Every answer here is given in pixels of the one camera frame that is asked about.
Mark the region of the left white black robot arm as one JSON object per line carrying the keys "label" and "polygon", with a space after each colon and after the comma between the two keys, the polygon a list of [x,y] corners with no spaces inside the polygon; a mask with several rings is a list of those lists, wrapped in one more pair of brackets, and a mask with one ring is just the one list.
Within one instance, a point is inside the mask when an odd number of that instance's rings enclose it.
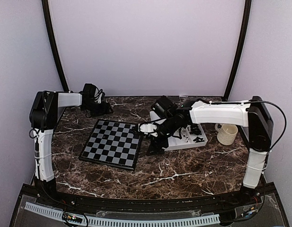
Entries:
{"label": "left white black robot arm", "polygon": [[82,91],[74,93],[39,91],[33,102],[29,120],[29,137],[35,144],[35,178],[41,182],[53,182],[52,137],[59,120],[59,108],[80,107],[91,117],[113,113],[111,105],[104,100],[105,93],[95,85],[86,83]]}

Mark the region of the black grey chessboard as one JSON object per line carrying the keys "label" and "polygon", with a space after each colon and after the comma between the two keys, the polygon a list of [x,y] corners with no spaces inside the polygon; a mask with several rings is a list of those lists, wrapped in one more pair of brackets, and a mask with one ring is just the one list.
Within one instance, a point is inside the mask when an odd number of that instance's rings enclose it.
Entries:
{"label": "black grey chessboard", "polygon": [[137,124],[97,120],[79,160],[133,171],[141,149]]}

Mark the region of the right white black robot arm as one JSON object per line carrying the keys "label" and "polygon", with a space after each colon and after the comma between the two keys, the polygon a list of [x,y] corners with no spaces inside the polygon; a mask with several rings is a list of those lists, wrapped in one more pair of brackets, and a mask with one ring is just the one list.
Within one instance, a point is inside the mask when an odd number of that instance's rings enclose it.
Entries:
{"label": "right white black robot arm", "polygon": [[259,96],[237,102],[212,102],[197,99],[178,106],[166,96],[161,96],[151,106],[154,113],[164,119],[161,124],[151,122],[148,153],[161,154],[168,147],[168,139],[180,128],[192,124],[217,123],[248,128],[249,156],[243,189],[236,194],[236,201],[246,205],[254,198],[254,191],[264,172],[272,142],[274,123],[266,107],[267,101]]}

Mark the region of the white plastic compartment tray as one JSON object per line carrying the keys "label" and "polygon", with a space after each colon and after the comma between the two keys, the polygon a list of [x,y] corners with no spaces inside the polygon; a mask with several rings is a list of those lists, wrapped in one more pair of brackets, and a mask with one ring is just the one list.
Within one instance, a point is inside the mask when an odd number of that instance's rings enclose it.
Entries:
{"label": "white plastic compartment tray", "polygon": [[205,146],[208,139],[199,124],[188,124],[181,113],[163,119],[154,111],[150,118],[157,127],[149,136],[147,155],[164,154],[166,151]]}

